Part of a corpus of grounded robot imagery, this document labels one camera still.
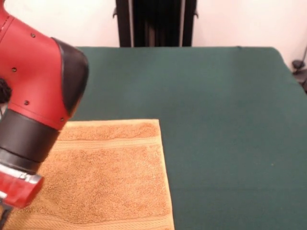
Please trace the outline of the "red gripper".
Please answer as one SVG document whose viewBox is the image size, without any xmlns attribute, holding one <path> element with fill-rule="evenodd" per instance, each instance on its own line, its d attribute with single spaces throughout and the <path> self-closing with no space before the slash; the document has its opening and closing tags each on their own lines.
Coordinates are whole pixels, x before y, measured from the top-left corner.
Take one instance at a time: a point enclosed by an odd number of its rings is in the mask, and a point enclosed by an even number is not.
<svg viewBox="0 0 307 230">
<path fill-rule="evenodd" d="M 32 203 L 43 187 L 44 177 L 22 173 L 13 176 L 0 173 L 0 198 L 6 205 L 1 205 L 0 230 L 3 230 L 11 207 L 24 208 Z"/>
</svg>

